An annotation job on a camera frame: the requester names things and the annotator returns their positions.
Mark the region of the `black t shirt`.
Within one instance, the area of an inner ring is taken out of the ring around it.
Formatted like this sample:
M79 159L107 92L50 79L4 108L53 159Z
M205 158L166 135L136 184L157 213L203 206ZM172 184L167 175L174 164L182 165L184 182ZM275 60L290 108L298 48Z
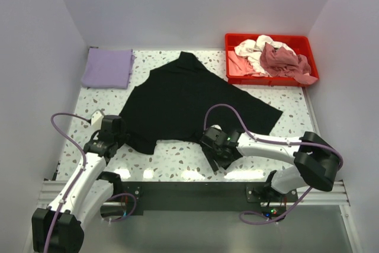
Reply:
M192 53L150 71L129 95L120 117L126 123L126 144L152 155L159 140L198 143L204 125L225 132L241 127L232 106L248 130L269 135L282 116L278 110L210 72Z

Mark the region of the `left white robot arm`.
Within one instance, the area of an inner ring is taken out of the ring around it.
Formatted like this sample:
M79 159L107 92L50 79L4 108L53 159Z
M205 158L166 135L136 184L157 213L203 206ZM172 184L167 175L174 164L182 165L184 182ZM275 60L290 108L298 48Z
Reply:
M95 131L79 148L78 166L53 201L33 213L34 252L79 252L85 227L101 206L126 196L120 175L105 170L125 142L124 120L96 111L87 122Z

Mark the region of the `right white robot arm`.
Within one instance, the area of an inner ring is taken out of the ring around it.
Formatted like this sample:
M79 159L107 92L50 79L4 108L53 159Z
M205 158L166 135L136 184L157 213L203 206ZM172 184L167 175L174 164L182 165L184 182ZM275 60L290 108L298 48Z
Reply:
M213 170L226 169L237 159L248 156L290 164L284 170L271 171L255 190L270 201L278 201L290 191L306 186L330 192L342 166L334 148L313 132L281 138L237 130L226 133L210 127L204 131L200 145Z

